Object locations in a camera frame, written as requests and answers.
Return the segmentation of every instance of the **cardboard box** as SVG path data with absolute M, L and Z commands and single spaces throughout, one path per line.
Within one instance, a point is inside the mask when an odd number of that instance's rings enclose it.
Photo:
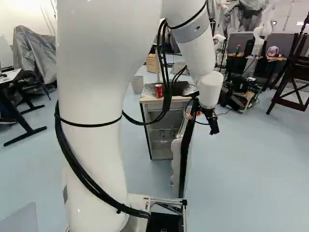
M 160 72 L 160 65 L 158 65 L 158 61 L 155 54 L 149 54 L 146 59 L 147 71 L 151 73 L 158 73 L 158 69 Z

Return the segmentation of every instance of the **gray cover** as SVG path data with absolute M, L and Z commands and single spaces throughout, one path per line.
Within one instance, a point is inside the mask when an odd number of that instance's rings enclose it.
M 241 0 L 224 14 L 219 33 L 228 38 L 230 33 L 237 31 L 253 31 L 262 20 L 264 0 Z
M 216 16 L 218 14 L 216 0 L 207 0 L 207 11 L 209 18 L 216 19 Z
M 15 68 L 35 71 L 35 64 L 45 84 L 56 80 L 56 37 L 40 35 L 24 26 L 14 29 Z

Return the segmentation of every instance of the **black table leg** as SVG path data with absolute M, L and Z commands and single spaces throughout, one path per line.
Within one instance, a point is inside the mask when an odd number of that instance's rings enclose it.
M 24 110 L 22 112 L 20 112 L 20 114 L 25 114 L 37 109 L 41 109 L 43 107 L 45 107 L 45 105 L 38 105 L 38 106 L 34 106 L 31 102 L 31 100 L 29 99 L 29 97 L 27 96 L 27 94 L 24 92 L 23 88 L 20 86 L 20 84 L 18 83 L 18 81 L 15 81 L 14 86 L 17 88 L 17 91 L 19 92 L 19 94 L 22 96 L 22 98 L 25 100 L 25 102 L 27 103 L 27 105 L 29 106 L 30 109 Z
M 273 65 L 272 65 L 272 67 L 271 67 L 271 71 L 270 71 L 270 73 L 269 73 L 269 75 L 268 75 L 268 77 L 267 77 L 267 80 L 266 80 L 266 82 L 265 82 L 265 84 L 264 84 L 264 86 L 263 86 L 263 88 L 262 88 L 262 92 L 265 92 L 265 90 L 268 88 L 268 86 L 269 86 L 269 82 L 270 82 L 270 80 L 271 80 L 271 78 L 272 78 L 272 75 L 274 74 L 274 71 L 275 71 L 275 69 L 276 69 L 276 64 L 277 64 L 277 61 L 272 61 L 272 62 L 269 62 L 269 63 L 273 63 Z
M 143 104 L 142 103 L 140 103 L 140 111 L 141 111 L 141 117 L 143 119 L 143 122 L 146 122 L 145 113 L 144 113 L 144 109 L 143 109 Z M 147 140 L 149 156 L 150 156 L 150 159 L 152 160 L 153 158 L 152 158 L 152 155 L 151 155 L 151 149 L 150 149 L 149 137 L 148 137 L 148 133 L 147 133 L 147 127 L 144 126 L 144 129 L 145 129 L 145 134 L 146 134 L 146 140 Z
M 21 116 L 19 111 L 15 108 L 15 106 L 11 103 L 11 101 L 6 97 L 2 89 L 0 89 L 0 100 L 6 110 L 10 112 L 11 116 L 16 119 L 16 121 L 26 130 L 26 133 L 6 142 L 4 146 L 8 146 L 47 129 L 47 127 L 32 129 L 31 126 L 27 123 L 27 121 Z

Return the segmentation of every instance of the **metal frame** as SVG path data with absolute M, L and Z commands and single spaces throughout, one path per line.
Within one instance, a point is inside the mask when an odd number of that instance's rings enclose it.
M 178 207 L 180 209 L 180 216 L 183 218 L 183 232 L 188 232 L 188 209 L 187 209 L 187 200 L 185 199 L 160 199 L 160 198 L 150 198 L 150 208 L 153 205 L 159 205 L 164 204 L 167 207 L 164 207 L 165 209 L 174 212 L 174 209 L 170 209 L 172 207 Z
M 20 75 L 23 74 L 23 71 L 21 70 L 17 76 L 16 79 L 18 79 L 18 77 Z M 3 92 L 3 89 L 7 86 L 7 84 L 13 82 L 15 87 L 17 88 L 17 91 L 20 93 L 20 95 L 23 97 L 24 101 L 27 103 L 27 105 L 29 106 L 30 109 L 27 109 L 25 111 L 19 112 L 17 110 L 17 108 L 14 106 L 14 104 L 6 97 L 6 95 Z M 31 100 L 27 97 L 26 93 L 23 91 L 22 87 L 18 84 L 17 81 L 11 81 L 11 82 L 5 82 L 3 84 L 0 85 L 0 101 L 2 102 L 2 104 L 4 105 L 4 107 L 10 112 L 10 114 L 12 115 L 12 117 L 25 129 L 26 133 L 6 142 L 3 144 L 3 146 L 8 146 L 11 145 L 13 143 L 16 143 L 22 139 L 28 138 L 34 134 L 37 134 L 41 131 L 44 131 L 47 129 L 46 126 L 44 127 L 40 127 L 40 128 L 36 128 L 33 129 L 28 123 L 27 121 L 24 119 L 24 117 L 22 117 L 22 114 L 40 109 L 45 107 L 45 105 L 38 105 L 38 106 L 34 106 L 31 102 Z

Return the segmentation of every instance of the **black cable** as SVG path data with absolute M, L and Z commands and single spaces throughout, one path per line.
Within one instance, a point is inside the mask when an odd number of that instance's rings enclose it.
M 59 106 L 58 102 L 56 104 L 55 114 L 59 115 Z M 117 209 L 117 213 L 124 212 L 126 214 L 132 215 L 134 217 L 139 218 L 146 218 L 150 220 L 151 215 L 148 212 L 144 212 L 141 210 L 137 210 L 131 207 L 126 206 L 125 204 L 122 204 L 118 201 L 116 201 L 114 198 L 112 198 L 110 195 L 108 195 L 86 172 L 86 170 L 80 165 L 77 158 L 74 156 L 69 143 L 66 139 L 66 136 L 62 130 L 61 127 L 61 121 L 58 117 L 55 117 L 55 130 L 56 130 L 56 136 L 60 145 L 60 148 L 68 161 L 70 167 L 74 171 L 75 175 L 78 177 L 78 179 L 82 182 L 82 184 L 96 197 L 104 201 L 105 203 L 109 204 L 110 206 Z
M 253 64 L 254 61 L 255 61 L 255 58 L 253 58 L 253 61 L 251 62 L 251 64 L 249 64 L 249 66 L 245 69 L 245 71 L 243 71 L 241 76 L 248 70 L 248 68 L 250 68 L 250 66 Z
M 69 122 L 69 121 L 63 119 L 62 117 L 60 117 L 59 115 L 56 115 L 56 114 L 55 114 L 55 117 L 58 118 L 61 122 L 64 122 L 64 123 L 66 123 L 70 126 L 84 127 L 84 128 L 95 128 L 95 127 L 105 127 L 105 126 L 109 126 L 111 124 L 114 124 L 121 119 L 122 115 L 114 121 L 101 123 L 101 124 L 79 124 L 79 123 Z
M 187 113 L 187 108 L 188 108 L 188 106 L 189 106 L 189 104 L 190 104 L 190 102 L 191 102 L 192 100 L 195 100 L 195 98 L 191 98 L 191 99 L 188 101 L 187 105 L 186 105 L 185 108 L 184 108 L 185 113 Z M 200 124 L 200 125 L 209 125 L 208 123 L 198 122 L 198 121 L 196 121 L 194 118 L 190 118 L 189 120 L 192 120 L 192 121 L 194 121 L 194 122 L 196 122 L 197 124 Z
M 226 113 L 221 113 L 221 114 L 218 114 L 217 116 L 219 116 L 219 115 L 226 115 L 228 112 L 230 112 L 231 110 L 233 110 L 233 109 L 229 109 Z
M 169 88 L 169 71 L 168 71 L 168 62 L 166 60 L 166 53 L 164 50 L 164 45 L 165 45 L 165 34 L 166 34 L 166 29 L 167 29 L 168 24 L 165 23 L 163 26 L 163 30 L 162 30 L 162 44 L 161 44 L 161 48 L 162 48 L 162 54 L 163 54 L 163 61 L 164 61 L 164 68 L 165 68 L 165 75 L 166 75 L 166 79 L 167 79 L 167 86 Z
M 181 28 L 185 25 L 187 25 L 188 23 L 190 23 L 192 20 L 194 20 L 196 17 L 199 16 L 200 13 L 202 13 L 202 11 L 205 9 L 207 5 L 207 1 L 205 1 L 204 5 L 202 6 L 202 8 L 194 15 L 192 16 L 191 18 L 189 18 L 187 21 L 185 21 L 184 23 L 181 23 L 180 25 L 178 26 L 175 26 L 175 27 L 169 27 L 170 29 L 178 29 L 178 28 Z
M 183 74 L 183 72 L 186 69 L 187 69 L 187 66 L 184 66 L 178 73 L 175 74 L 174 78 L 172 79 L 172 87 L 174 87 L 174 85 L 177 82 L 178 78 Z
M 172 93 L 171 93 L 171 88 L 169 86 L 169 73 L 168 73 L 168 67 L 167 67 L 167 61 L 166 61 L 166 53 L 165 53 L 164 49 L 162 51 L 164 64 L 162 62 L 162 57 L 161 57 L 161 49 L 163 48 L 163 46 L 160 46 L 160 35 L 161 35 L 162 29 L 163 29 L 163 37 L 162 37 L 162 44 L 163 44 L 163 42 L 165 42 L 164 34 L 165 34 L 166 29 L 167 29 L 166 20 L 163 20 L 161 22 L 159 29 L 158 29 L 158 34 L 157 34 L 157 53 L 158 53 L 158 59 L 159 59 L 159 62 L 160 62 L 160 67 L 161 67 L 163 84 L 164 84 L 164 87 L 165 87 L 165 92 L 163 93 L 164 99 L 163 99 L 163 105 L 162 105 L 162 112 L 157 116 L 156 119 L 154 119 L 151 122 L 139 122 L 139 121 L 131 118 L 124 111 L 122 112 L 123 116 L 129 122 L 131 122 L 135 125 L 138 125 L 138 126 L 147 126 L 147 125 L 151 125 L 151 124 L 154 124 L 154 123 L 160 121 L 166 115 L 166 113 L 168 112 L 168 110 L 170 108 Z
M 162 49 L 162 45 L 160 46 L 160 36 L 161 36 L 161 30 L 162 30 L 162 27 L 164 25 L 166 25 L 167 22 L 166 20 L 164 19 L 160 26 L 159 26 L 159 29 L 158 29 L 158 34 L 157 34 L 157 38 L 156 38 L 156 44 L 157 44 L 157 53 L 158 53 L 158 60 L 159 60 L 159 63 L 160 63 L 160 68 L 161 68 L 161 74 L 162 74 L 162 79 L 163 79 L 163 84 L 164 84 L 164 87 L 165 87 L 165 90 L 169 89 L 168 85 L 167 85 L 167 81 L 166 81 L 166 77 L 165 77 L 165 71 L 164 71 L 164 68 L 165 68 L 165 65 L 163 64 L 162 62 L 162 57 L 161 57 L 161 49 Z

